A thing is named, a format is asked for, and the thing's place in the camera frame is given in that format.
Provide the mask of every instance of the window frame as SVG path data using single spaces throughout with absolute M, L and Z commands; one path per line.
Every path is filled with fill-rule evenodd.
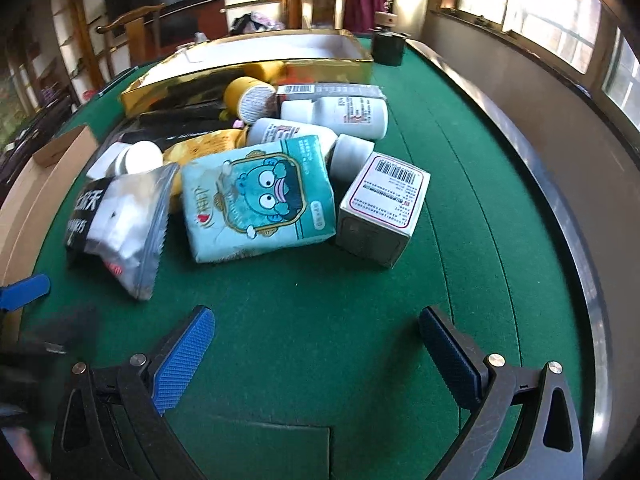
M 621 140 L 626 140 L 633 152 L 640 157 L 640 129 L 632 123 L 626 114 L 607 96 L 604 84 L 607 75 L 612 70 L 613 58 L 616 53 L 616 31 L 620 23 L 610 12 L 606 4 L 600 0 L 600 21 L 596 33 L 590 62 L 585 73 L 580 72 L 561 57 L 537 44 L 535 41 L 512 30 L 503 32 L 505 12 L 502 23 L 491 22 L 485 18 L 480 19 L 464 10 L 459 10 L 460 0 L 454 0 L 453 8 L 442 7 L 442 0 L 428 0 L 425 22 L 433 16 L 455 19 L 466 25 L 473 26 L 490 34 L 503 43 L 524 54 L 538 65 L 551 72 L 566 86 L 572 88 L 590 107 L 596 111 L 600 118 L 614 130 L 614 133 L 622 135 Z

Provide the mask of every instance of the table edge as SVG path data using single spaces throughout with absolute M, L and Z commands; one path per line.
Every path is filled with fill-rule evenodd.
M 600 288 L 595 265 L 574 213 L 546 170 L 542 160 L 533 149 L 533 146 L 513 121 L 478 86 L 453 70 L 436 51 L 420 41 L 407 40 L 406 42 L 414 52 L 428 60 L 451 82 L 455 83 L 494 123 L 498 131 L 503 134 L 515 153 L 523 161 L 524 166 L 540 188 L 558 222 L 558 227 L 562 231 L 580 280 L 591 326 L 595 364 L 595 394 L 591 435 L 584 459 L 584 473 L 585 478 L 597 476 L 604 460 L 612 408 L 609 380 L 611 364 L 610 329 L 606 303 Z

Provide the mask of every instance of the light blue package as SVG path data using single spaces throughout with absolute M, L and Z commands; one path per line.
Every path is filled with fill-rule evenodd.
M 335 235 L 334 192 L 317 136 L 196 158 L 182 168 L 182 203 L 198 263 Z

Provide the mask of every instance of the cardboard box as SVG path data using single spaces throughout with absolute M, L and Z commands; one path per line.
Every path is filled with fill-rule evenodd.
M 431 175 L 373 152 L 338 211 L 336 244 L 393 267 L 414 234 Z
M 0 208 L 0 285 L 31 276 L 60 205 L 97 147 L 89 127 L 78 126 L 27 162 Z M 17 340 L 21 315 L 20 309 L 4 316 L 2 344 Z

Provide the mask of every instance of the white bottle cap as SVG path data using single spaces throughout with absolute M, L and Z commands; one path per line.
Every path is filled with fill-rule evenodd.
M 129 146 L 130 144 L 127 144 L 126 142 L 114 142 L 104 150 L 104 153 L 98 157 L 98 160 L 96 160 L 92 167 L 89 168 L 89 171 L 86 172 L 86 177 L 89 180 L 98 180 L 105 176 L 113 176 L 114 160 L 116 160 L 116 157 Z
M 124 150 L 122 150 L 120 153 L 118 153 L 118 155 L 116 156 L 116 158 L 114 159 L 114 161 L 111 163 L 111 165 L 109 166 L 109 170 L 107 172 L 107 176 L 120 176 L 124 169 L 123 169 L 123 163 L 122 161 L 124 160 L 124 156 L 127 154 L 127 151 L 129 150 L 131 146 L 127 146 L 126 148 L 124 148 Z
M 150 140 L 140 140 L 124 153 L 121 163 L 123 173 L 143 173 L 162 166 L 162 152 Z
M 280 109 L 280 118 L 287 121 L 312 124 L 313 116 L 314 102 L 311 99 L 284 101 Z
M 364 168 L 373 148 L 374 144 L 369 140 L 342 134 L 335 143 L 329 176 L 334 180 L 351 184 Z

